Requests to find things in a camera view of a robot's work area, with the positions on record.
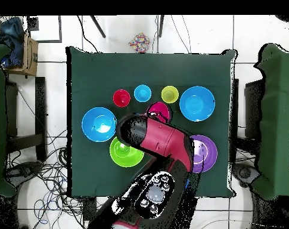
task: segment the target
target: green bowl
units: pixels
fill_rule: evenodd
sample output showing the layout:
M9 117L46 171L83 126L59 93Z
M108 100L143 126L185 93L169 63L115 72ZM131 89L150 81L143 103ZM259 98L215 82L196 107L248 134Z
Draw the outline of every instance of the green bowl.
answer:
M112 140L109 152L112 160L124 168L137 165L144 157L143 151L122 144L117 137Z

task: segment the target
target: red cup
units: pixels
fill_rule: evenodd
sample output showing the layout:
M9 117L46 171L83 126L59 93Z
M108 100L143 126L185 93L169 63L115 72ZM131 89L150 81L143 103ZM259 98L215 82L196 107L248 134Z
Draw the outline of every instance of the red cup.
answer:
M113 94L113 102L118 107L125 107L130 102L130 95L125 89L118 89Z

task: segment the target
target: cardboard box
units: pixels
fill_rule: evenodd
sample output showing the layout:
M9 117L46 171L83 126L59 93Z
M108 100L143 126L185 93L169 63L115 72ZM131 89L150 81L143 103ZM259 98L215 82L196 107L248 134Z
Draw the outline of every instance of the cardboard box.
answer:
M9 74L36 76L38 60L38 42L24 35L23 65L12 69L5 69Z

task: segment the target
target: magenta cup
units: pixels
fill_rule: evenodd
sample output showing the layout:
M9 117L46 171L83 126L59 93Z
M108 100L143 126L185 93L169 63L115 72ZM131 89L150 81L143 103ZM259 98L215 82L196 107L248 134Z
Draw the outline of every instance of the magenta cup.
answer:
M170 107L162 102L156 102L149 106L147 114L157 117L163 123L169 123L172 119L172 111Z

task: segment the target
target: purple bowl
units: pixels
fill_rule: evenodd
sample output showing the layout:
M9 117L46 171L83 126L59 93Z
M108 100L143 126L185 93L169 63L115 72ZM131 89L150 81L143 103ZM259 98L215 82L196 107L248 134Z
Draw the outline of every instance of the purple bowl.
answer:
M194 140L193 173L208 171L217 159L217 149L212 140L204 135L192 135Z

